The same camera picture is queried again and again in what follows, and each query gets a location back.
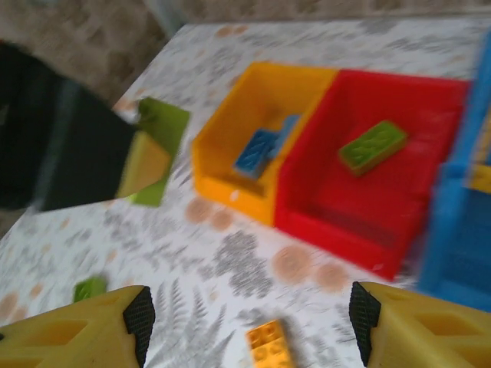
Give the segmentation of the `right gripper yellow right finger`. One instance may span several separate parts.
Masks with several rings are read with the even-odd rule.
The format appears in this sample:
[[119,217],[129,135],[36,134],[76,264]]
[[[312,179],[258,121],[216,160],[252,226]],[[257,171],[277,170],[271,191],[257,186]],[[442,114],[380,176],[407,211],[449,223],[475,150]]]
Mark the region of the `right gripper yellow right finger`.
[[488,312],[355,281],[348,314],[366,367],[490,366]]

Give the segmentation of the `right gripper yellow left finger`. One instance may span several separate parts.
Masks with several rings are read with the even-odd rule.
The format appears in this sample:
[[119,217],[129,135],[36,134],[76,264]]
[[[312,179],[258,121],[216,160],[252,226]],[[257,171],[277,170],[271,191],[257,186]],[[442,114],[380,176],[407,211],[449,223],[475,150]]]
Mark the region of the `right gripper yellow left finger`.
[[1,328],[3,367],[142,367],[156,313],[150,288],[122,287]]

